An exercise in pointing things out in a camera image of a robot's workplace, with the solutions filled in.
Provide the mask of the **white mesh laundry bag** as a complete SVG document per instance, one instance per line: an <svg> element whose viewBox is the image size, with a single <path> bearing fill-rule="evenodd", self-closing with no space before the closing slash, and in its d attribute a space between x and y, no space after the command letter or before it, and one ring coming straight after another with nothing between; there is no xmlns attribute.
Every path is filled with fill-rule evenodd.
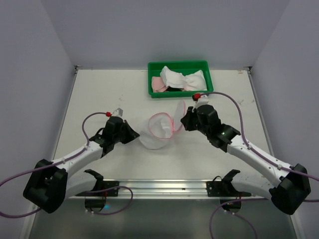
<svg viewBox="0 0 319 239"><path fill-rule="evenodd" d="M176 133L182 129L181 119L186 114L184 100L178 102L174 115L161 112L151 116L142 124L139 132L139 140L142 145L150 150L157 150L165 147Z"/></svg>

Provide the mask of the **white bra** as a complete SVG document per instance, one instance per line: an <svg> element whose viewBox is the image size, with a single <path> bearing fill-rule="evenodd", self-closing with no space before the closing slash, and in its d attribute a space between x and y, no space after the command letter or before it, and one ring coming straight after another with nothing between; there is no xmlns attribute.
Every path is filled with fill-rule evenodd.
<svg viewBox="0 0 319 239"><path fill-rule="evenodd" d="M166 87L182 89L184 91L206 91L207 85L202 70L184 76L182 73L174 72L164 66L160 72Z"/></svg>

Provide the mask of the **pink bra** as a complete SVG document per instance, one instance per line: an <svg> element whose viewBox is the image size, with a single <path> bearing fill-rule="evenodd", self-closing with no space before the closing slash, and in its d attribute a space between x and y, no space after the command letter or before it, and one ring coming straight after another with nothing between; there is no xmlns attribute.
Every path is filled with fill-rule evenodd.
<svg viewBox="0 0 319 239"><path fill-rule="evenodd" d="M162 93L168 89L168 86L164 83L162 77L152 77L151 87L153 92Z"/></svg>

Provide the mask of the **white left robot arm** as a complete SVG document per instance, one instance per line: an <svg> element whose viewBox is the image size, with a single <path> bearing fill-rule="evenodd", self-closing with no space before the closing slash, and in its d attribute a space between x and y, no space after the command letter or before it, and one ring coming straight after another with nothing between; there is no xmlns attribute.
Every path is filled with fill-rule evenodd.
<svg viewBox="0 0 319 239"><path fill-rule="evenodd" d="M117 186L107 187L101 174L85 167L107 155L117 143L127 144L139 136L126 120L111 116L79 152L37 162L23 196L47 213L53 213L69 197L81 193L105 196L107 189L117 191Z"/></svg>

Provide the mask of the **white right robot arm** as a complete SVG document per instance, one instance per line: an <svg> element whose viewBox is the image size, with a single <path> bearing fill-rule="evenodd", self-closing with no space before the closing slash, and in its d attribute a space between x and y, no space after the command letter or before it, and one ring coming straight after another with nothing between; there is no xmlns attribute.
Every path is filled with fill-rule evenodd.
<svg viewBox="0 0 319 239"><path fill-rule="evenodd" d="M271 200L281 212L292 215L310 194L305 167L291 166L246 144L238 130L221 122L213 106L188 107L181 123L185 130L199 131L212 146L241 159L257 171L255 175L247 175L232 169L220 181L208 181L207 188L215 190L217 196L253 194Z"/></svg>

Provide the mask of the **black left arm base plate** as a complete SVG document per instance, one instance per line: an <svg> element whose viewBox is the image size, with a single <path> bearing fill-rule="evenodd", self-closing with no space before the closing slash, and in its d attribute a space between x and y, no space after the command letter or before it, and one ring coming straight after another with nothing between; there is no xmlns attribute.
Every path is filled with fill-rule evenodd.
<svg viewBox="0 0 319 239"><path fill-rule="evenodd" d="M117 197L119 193L119 181L103 181L100 186L95 187L92 191L82 192L76 196L82 197Z"/></svg>

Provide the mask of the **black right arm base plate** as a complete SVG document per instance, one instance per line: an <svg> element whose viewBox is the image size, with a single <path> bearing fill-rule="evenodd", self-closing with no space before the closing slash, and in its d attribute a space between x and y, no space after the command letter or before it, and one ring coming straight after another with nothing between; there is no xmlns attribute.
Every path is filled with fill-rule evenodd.
<svg viewBox="0 0 319 239"><path fill-rule="evenodd" d="M216 176L211 181L206 181L208 197L250 197L248 192L237 191L232 185L233 178L240 173L240 170L232 169L223 178Z"/></svg>

